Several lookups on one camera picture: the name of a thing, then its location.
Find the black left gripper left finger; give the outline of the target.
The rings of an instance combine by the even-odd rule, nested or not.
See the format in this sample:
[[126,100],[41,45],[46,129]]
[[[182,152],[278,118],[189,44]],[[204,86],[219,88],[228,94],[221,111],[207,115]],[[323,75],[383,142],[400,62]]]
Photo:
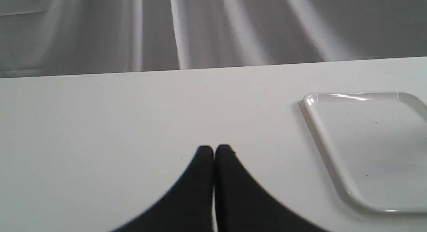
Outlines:
[[148,210],[117,232],[212,232],[215,155],[199,146],[186,170]]

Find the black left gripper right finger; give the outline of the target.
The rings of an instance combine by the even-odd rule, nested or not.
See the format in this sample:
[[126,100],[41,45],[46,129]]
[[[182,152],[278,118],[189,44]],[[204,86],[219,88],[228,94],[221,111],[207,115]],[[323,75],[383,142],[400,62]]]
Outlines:
[[323,232],[270,196],[232,147],[215,154],[215,210],[219,232]]

